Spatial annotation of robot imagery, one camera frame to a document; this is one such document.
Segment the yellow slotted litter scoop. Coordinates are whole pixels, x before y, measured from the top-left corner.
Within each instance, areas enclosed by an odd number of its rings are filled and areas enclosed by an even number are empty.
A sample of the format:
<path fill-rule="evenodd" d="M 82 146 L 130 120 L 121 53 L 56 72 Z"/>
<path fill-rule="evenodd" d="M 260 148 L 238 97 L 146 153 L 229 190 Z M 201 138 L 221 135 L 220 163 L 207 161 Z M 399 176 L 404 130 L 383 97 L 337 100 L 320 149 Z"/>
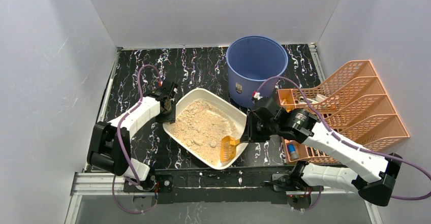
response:
<path fill-rule="evenodd" d="M 236 147 L 239 144 L 239 139 L 235 139 L 233 136 L 225 136 L 221 140 L 220 161 L 226 162 L 232 160 L 236 156 Z"/>

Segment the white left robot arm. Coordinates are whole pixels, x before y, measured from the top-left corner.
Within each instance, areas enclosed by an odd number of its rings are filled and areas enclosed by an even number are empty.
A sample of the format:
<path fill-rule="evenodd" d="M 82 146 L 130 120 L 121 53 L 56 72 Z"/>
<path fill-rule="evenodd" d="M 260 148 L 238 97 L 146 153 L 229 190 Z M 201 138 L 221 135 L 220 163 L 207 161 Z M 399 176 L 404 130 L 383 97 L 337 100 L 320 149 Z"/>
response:
<path fill-rule="evenodd" d="M 87 163 L 115 176 L 124 177 L 140 188 L 148 187 L 150 167 L 131 156 L 131 138 L 148 122 L 174 123 L 178 85 L 164 81 L 147 92 L 121 116 L 94 125 Z"/>

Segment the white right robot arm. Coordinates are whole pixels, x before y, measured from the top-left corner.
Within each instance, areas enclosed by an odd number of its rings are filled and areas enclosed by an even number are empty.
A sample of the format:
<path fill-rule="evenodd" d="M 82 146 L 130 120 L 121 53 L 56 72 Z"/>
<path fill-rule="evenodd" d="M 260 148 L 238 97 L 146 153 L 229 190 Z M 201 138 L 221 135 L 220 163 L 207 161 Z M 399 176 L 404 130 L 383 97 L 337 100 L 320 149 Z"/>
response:
<path fill-rule="evenodd" d="M 312 147 L 343 165 L 328 167 L 298 161 L 287 177 L 290 185 L 339 188 L 357 193 L 374 205 L 388 205 L 401 167 L 397 159 L 368 153 L 305 109 L 287 111 L 271 98 L 253 99 L 240 142 L 262 142 L 273 135 Z"/>

